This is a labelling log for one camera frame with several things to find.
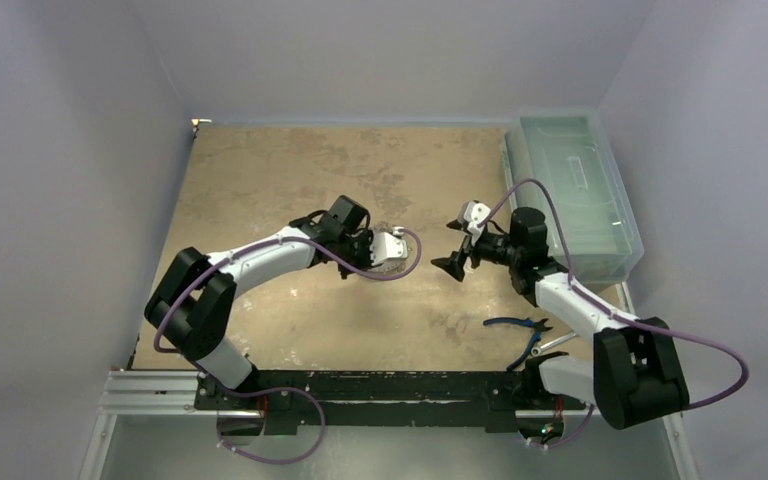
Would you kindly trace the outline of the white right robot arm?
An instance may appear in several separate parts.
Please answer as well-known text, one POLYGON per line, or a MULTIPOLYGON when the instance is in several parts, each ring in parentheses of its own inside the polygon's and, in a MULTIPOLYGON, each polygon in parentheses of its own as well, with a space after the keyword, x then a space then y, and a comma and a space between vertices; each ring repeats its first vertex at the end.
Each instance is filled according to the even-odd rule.
POLYGON ((523 362, 519 396, 544 407, 559 395, 596 407, 606 422, 622 430, 678 413, 690 395, 678 354, 665 322, 657 317, 621 320, 620 311, 595 297, 548 252, 545 215, 520 207, 505 233, 482 227, 487 205, 468 202, 450 229, 464 233, 460 247, 433 265, 457 281, 465 268, 483 262, 508 270, 515 292, 532 306, 566 323, 589 342, 589 361, 564 352, 523 362))

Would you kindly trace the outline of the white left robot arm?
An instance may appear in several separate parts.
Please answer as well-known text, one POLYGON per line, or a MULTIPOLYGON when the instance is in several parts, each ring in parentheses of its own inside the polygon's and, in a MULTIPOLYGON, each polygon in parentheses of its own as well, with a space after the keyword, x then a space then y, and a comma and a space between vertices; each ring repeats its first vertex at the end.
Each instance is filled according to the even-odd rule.
POLYGON ((232 408, 252 405, 257 368, 227 337, 235 299, 281 275, 337 260, 342 277, 372 267, 369 211, 345 195, 327 210, 292 220, 275 234, 225 252, 179 251, 144 309, 169 352, 211 375, 232 408))

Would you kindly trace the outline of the silver wrench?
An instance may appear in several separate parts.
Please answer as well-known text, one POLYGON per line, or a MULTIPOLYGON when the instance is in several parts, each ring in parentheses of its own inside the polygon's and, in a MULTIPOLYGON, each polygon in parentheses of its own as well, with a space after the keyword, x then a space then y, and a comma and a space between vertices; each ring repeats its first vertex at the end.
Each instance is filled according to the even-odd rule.
POLYGON ((577 337, 577 334, 575 332, 570 332, 565 335, 559 336, 555 339, 546 341, 544 343, 541 343, 539 345, 534 346, 531 349, 531 355, 532 356, 541 356, 546 351, 551 350, 553 348, 558 347, 559 345, 564 344, 565 342, 572 340, 577 337))

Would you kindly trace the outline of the clear plastic storage bin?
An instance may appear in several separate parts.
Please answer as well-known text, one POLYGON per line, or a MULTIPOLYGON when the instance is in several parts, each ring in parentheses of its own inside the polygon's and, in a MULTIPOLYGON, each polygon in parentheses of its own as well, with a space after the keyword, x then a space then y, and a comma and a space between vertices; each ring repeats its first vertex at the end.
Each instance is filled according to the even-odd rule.
POLYGON ((570 253, 576 278, 598 290, 627 280, 644 247, 608 136, 584 107, 524 108, 504 135, 512 208, 542 211, 549 253, 570 253))

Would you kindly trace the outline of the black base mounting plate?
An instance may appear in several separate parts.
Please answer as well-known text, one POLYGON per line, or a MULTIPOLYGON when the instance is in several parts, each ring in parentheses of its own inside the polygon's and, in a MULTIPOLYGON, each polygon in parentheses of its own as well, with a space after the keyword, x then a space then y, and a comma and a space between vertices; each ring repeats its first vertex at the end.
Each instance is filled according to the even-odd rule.
POLYGON ((197 379, 194 408, 221 417, 251 414, 267 435, 307 426, 536 429, 584 409, 570 397, 538 392, 518 371, 263 370, 241 392, 197 379))

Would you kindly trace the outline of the aluminium frame rail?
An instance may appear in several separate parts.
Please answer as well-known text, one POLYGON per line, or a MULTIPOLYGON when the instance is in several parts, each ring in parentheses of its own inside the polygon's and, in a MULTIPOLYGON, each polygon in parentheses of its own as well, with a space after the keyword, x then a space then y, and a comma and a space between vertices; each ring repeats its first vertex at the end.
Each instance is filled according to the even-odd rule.
POLYGON ((302 462, 264 465, 217 444, 216 416, 193 406, 189 371, 109 375, 84 479, 695 479, 679 416, 616 431, 593 419, 543 452, 479 429, 330 426, 302 462))

